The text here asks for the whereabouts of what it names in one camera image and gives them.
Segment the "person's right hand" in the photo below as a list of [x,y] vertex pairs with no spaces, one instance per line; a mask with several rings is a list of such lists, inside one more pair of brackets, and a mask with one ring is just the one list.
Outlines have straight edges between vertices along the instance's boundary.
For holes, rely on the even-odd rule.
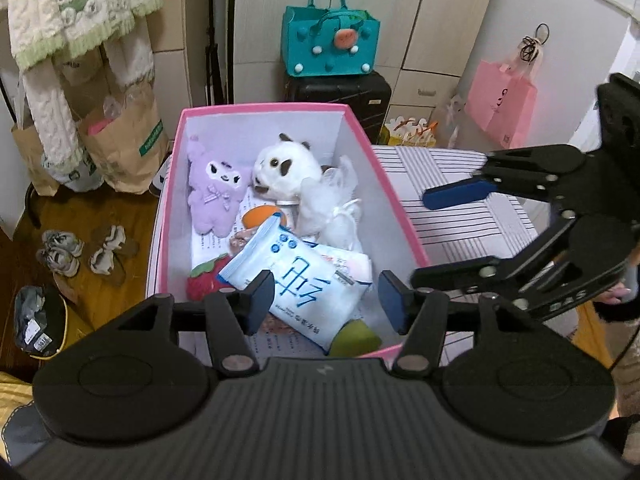
[[594,297],[592,302],[594,304],[615,306],[616,304],[624,304],[625,302],[633,300],[636,295],[637,286],[634,283],[618,282],[613,287]]

